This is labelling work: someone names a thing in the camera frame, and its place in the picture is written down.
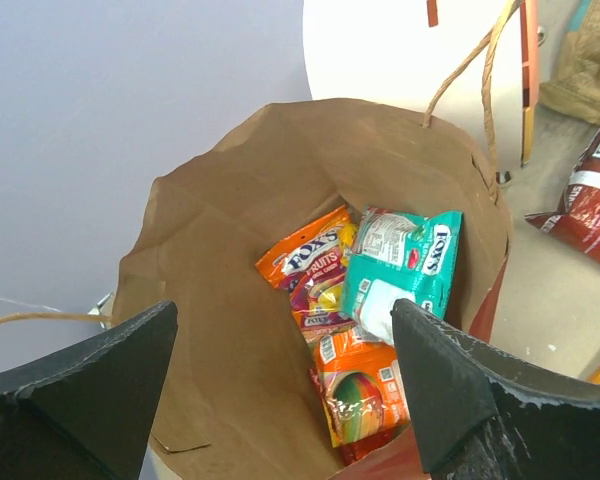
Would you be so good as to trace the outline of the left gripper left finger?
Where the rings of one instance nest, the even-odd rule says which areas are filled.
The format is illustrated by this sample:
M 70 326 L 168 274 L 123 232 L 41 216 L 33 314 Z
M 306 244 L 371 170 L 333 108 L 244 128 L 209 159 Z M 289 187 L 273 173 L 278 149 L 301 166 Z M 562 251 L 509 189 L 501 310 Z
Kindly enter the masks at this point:
M 177 334 L 160 302 L 0 373 L 0 479 L 139 477 Z

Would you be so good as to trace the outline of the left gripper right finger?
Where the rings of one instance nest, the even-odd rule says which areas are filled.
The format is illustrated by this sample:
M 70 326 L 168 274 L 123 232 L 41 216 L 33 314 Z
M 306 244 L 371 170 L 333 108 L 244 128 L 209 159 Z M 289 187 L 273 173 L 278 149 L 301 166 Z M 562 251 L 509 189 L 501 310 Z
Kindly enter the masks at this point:
M 394 345 L 434 479 L 600 479 L 600 385 L 540 368 L 401 299 Z

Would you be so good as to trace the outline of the orange white snack bag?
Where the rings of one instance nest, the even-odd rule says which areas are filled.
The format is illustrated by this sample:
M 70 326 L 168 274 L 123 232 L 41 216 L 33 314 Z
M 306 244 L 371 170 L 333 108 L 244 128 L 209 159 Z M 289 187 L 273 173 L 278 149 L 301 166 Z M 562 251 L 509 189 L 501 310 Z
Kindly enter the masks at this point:
M 323 336 L 313 355 L 334 447 L 410 422 L 394 347 L 356 326 Z

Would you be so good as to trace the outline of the red brown paper bag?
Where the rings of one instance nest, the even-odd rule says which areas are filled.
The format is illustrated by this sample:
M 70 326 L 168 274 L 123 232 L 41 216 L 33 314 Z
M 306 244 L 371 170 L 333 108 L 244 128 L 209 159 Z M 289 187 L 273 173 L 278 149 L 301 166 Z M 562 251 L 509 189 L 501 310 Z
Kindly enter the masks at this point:
M 354 99 L 271 104 L 154 181 L 139 238 L 119 265 L 106 330 L 163 301 L 177 307 L 147 446 L 177 478 L 424 477 L 412 430 L 343 465 L 287 295 L 255 263 L 276 240 L 342 205 L 424 216 L 459 210 L 452 324 L 488 340 L 512 234 L 496 180 L 491 79 L 518 7 L 506 2 L 474 49 L 485 60 L 485 146 L 431 111 Z

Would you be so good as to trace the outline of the teal snack packet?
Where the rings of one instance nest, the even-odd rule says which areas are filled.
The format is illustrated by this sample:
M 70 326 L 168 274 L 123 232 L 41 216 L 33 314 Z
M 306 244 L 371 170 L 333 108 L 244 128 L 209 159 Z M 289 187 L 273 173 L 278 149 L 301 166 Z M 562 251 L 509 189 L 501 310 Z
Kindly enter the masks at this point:
M 363 330 L 394 344 L 394 303 L 409 300 L 442 319 L 451 294 L 463 213 L 433 217 L 369 206 L 355 236 L 340 309 Z

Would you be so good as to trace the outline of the Fox's fruit candy bag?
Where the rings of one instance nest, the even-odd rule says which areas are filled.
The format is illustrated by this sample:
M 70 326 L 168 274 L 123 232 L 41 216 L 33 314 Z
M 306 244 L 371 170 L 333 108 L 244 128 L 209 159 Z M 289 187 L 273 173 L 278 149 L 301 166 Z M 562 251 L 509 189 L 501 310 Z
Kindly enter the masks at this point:
M 340 312 L 346 274 L 341 234 L 353 227 L 342 205 L 279 241 L 256 262 L 273 288 L 289 294 L 291 315 L 310 346 L 353 325 Z

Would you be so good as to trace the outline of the red Doritos bag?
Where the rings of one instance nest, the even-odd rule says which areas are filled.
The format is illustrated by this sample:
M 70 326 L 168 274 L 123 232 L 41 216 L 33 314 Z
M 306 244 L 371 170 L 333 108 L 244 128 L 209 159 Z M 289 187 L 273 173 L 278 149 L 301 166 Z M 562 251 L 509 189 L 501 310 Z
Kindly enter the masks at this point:
M 600 127 L 579 156 L 556 209 L 525 220 L 600 263 Z

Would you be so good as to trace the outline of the tan paper snack bag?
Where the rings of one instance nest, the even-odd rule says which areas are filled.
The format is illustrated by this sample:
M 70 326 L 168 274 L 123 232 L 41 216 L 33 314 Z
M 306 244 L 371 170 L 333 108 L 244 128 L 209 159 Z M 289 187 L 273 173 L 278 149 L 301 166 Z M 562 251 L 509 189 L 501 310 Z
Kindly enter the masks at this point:
M 540 85 L 539 102 L 563 115 L 600 124 L 600 0 L 578 3 L 551 77 Z

